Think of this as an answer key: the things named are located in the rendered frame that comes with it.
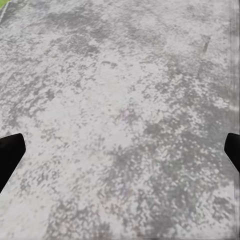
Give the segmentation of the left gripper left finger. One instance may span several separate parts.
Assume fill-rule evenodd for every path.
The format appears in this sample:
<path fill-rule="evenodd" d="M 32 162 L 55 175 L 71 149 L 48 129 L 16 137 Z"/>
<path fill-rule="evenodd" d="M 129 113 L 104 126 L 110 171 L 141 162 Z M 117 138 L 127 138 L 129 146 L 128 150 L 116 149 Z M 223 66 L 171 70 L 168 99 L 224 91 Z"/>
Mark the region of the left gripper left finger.
<path fill-rule="evenodd" d="M 22 133 L 0 138 L 0 193 L 26 152 Z"/>

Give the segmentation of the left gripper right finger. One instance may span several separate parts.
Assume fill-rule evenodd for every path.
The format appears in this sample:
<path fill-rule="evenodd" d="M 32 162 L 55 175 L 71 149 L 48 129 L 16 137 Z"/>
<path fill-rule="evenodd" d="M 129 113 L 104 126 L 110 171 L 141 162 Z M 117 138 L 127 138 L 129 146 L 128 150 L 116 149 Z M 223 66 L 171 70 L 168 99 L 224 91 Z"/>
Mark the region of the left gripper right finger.
<path fill-rule="evenodd" d="M 237 171 L 240 172 L 240 134 L 230 132 L 227 135 L 224 151 L 235 165 Z"/>

